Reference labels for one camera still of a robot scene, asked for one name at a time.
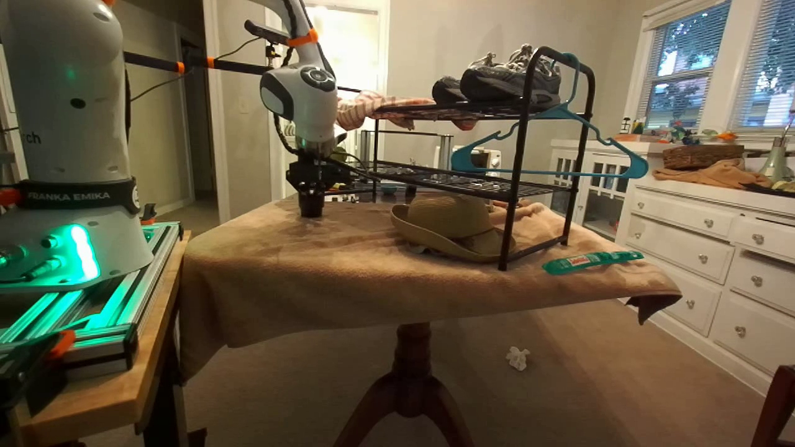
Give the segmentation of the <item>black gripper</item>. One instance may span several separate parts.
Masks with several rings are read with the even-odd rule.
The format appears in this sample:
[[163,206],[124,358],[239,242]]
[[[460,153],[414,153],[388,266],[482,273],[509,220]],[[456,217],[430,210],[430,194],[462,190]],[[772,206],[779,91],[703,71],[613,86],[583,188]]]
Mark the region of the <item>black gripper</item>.
[[334,183],[350,183],[354,168],[347,164],[347,150],[339,145],[328,150],[301,150],[288,165],[285,179],[301,194],[324,194]]

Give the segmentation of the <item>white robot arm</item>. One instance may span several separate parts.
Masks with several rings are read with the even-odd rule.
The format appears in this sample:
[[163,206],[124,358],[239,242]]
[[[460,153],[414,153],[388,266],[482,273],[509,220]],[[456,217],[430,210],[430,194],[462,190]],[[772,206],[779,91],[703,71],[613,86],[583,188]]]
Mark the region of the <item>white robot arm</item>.
[[317,31],[309,24],[302,0],[255,0],[273,9],[282,27],[282,45],[298,54],[295,62],[260,73],[260,101],[276,116],[295,126],[295,160],[288,183],[301,194],[324,194],[332,183],[347,181],[347,168],[328,157],[337,145],[337,81],[328,63]]

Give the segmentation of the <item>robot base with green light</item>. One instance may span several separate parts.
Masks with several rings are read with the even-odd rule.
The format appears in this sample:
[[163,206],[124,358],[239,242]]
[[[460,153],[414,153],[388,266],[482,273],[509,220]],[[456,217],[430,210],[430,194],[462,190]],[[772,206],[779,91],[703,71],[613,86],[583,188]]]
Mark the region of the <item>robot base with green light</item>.
[[138,222],[121,24],[104,0],[1,0],[26,176],[0,222],[1,291],[148,294],[175,247]]

